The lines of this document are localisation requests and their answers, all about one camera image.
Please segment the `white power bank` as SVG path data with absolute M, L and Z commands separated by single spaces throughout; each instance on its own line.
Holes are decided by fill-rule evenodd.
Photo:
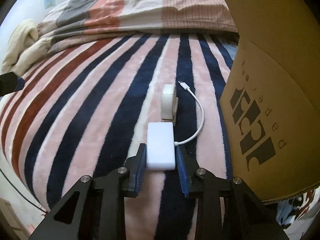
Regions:
M 174 128 L 172 122 L 148 123 L 146 167 L 148 170 L 175 169 Z

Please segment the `pink grey striped duvet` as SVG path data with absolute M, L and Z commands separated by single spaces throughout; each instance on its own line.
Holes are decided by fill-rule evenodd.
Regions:
M 50 53 L 136 31 L 238 31 L 225 0 L 68 0 L 54 7 L 37 29 L 41 38 L 52 38 Z

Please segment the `cream fleece blanket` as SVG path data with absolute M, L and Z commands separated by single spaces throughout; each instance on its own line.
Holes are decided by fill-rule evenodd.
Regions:
M 51 46 L 52 38 L 40 38 L 34 20 L 23 20 L 9 38 L 1 74 L 13 72 L 21 77 L 35 62 L 48 53 Z

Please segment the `striped fleece blanket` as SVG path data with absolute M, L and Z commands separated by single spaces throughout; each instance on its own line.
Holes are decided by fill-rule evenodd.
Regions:
M 1 100 L 1 153 L 47 210 L 83 175 L 107 175 L 161 120 L 165 85 L 177 88 L 176 141 L 199 165 L 231 178 L 220 98 L 237 46 L 214 35 L 108 38 L 30 67 L 24 88 Z

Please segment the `brown cardboard box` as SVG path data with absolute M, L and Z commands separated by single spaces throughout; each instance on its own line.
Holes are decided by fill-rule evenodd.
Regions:
M 303 0 L 225 0 L 240 35 L 220 98 L 233 174 L 265 203 L 319 186 L 319 23 Z

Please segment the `white round charger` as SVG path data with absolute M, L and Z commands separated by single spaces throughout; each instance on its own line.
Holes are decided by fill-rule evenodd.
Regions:
M 175 85 L 167 84 L 162 90 L 161 96 L 161 118 L 174 121 L 176 119 L 178 97 Z

